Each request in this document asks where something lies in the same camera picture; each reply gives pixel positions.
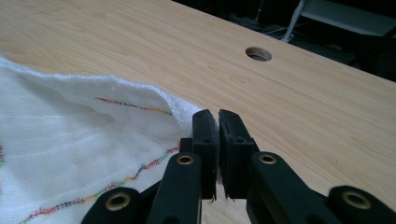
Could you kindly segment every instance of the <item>white towel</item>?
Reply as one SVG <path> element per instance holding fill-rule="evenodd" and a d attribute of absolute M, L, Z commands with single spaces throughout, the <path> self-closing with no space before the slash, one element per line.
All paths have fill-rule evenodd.
<path fill-rule="evenodd" d="M 0 94 L 0 223 L 79 223 L 104 192 L 148 188 L 199 110 L 151 85 L 2 57 Z"/>

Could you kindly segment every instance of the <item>white cloth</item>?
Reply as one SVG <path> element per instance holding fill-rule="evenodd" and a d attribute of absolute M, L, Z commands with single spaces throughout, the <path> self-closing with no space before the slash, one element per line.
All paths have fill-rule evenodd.
<path fill-rule="evenodd" d="M 79 223 L 107 190 L 146 189 L 199 110 L 150 85 L 2 57 L 0 93 L 0 223 Z"/>

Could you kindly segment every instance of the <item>light wood surface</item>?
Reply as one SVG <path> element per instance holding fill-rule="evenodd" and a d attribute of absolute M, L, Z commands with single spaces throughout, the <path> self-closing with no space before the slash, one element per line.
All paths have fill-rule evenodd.
<path fill-rule="evenodd" d="M 267 49 L 269 62 L 250 59 Z M 396 209 L 396 84 L 169 0 L 0 2 L 0 51 L 61 74 L 116 74 L 238 113 L 312 189 L 351 185 Z M 244 202 L 203 223 L 249 223 Z"/>

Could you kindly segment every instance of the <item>wooden table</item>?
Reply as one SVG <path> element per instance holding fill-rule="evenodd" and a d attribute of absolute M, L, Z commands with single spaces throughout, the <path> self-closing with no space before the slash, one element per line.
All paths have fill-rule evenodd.
<path fill-rule="evenodd" d="M 249 47 L 272 60 L 250 59 Z M 1 1 L 0 51 L 44 72 L 116 74 L 231 110 L 310 188 L 351 185 L 396 209 L 393 82 L 169 0 Z M 203 223 L 249 223 L 244 202 L 220 192 Z"/>

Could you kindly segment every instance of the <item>metal leg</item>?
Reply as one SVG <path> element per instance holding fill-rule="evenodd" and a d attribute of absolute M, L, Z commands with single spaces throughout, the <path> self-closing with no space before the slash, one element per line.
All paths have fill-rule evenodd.
<path fill-rule="evenodd" d="M 305 5 L 306 0 L 301 0 L 300 3 L 298 4 L 297 8 L 294 10 L 293 16 L 291 17 L 290 25 L 288 28 L 288 31 L 286 32 L 285 36 L 281 39 L 283 42 L 289 42 L 291 40 L 291 32 L 293 32 L 294 26 L 296 25 L 296 22 L 298 18 L 300 17 L 301 11 L 303 10 L 303 7 Z"/>

